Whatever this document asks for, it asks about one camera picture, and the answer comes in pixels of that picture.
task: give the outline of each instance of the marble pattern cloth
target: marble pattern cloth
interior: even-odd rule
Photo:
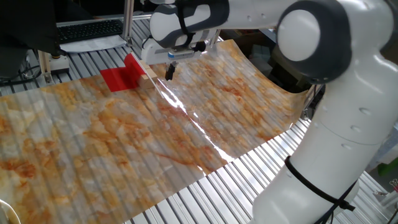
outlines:
[[[122,223],[286,131],[305,99],[233,41],[158,86],[111,93],[98,75],[1,97],[0,199],[22,223]]]

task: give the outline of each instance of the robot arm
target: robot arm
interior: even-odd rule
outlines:
[[[155,11],[142,59],[155,64],[198,57],[197,43],[215,29],[258,29],[279,21],[284,59],[310,83],[327,84],[290,166],[332,198],[345,195],[398,119],[398,66],[380,53],[394,40],[398,11],[388,0],[193,2],[181,18],[177,6]],[[284,166],[255,199],[251,224],[320,223],[335,207]]]
[[[151,38],[144,41],[147,64],[199,57],[197,43],[216,29],[261,29],[276,25],[295,0],[179,0],[160,5],[150,20]]]

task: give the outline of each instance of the white cable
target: white cable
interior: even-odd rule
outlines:
[[[4,211],[4,209],[2,208],[2,206],[3,206],[3,205],[7,206],[9,209],[11,209],[12,212],[14,212],[15,217],[17,217],[18,224],[21,224],[21,221],[19,220],[19,217],[18,217],[17,213],[16,213],[15,210],[11,207],[11,205],[9,205],[7,202],[5,202],[5,201],[3,201],[3,200],[1,200],[1,199],[0,199],[0,203],[1,203],[0,209],[2,209],[2,210]]]

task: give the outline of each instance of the keyboard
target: keyboard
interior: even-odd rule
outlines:
[[[60,44],[67,44],[98,37],[109,37],[123,33],[123,23],[116,19],[58,27]]]

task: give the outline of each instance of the red object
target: red object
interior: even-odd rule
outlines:
[[[132,54],[126,56],[124,64],[124,68],[110,68],[100,71],[111,92],[137,88],[139,78],[141,75],[145,75],[145,71]]]

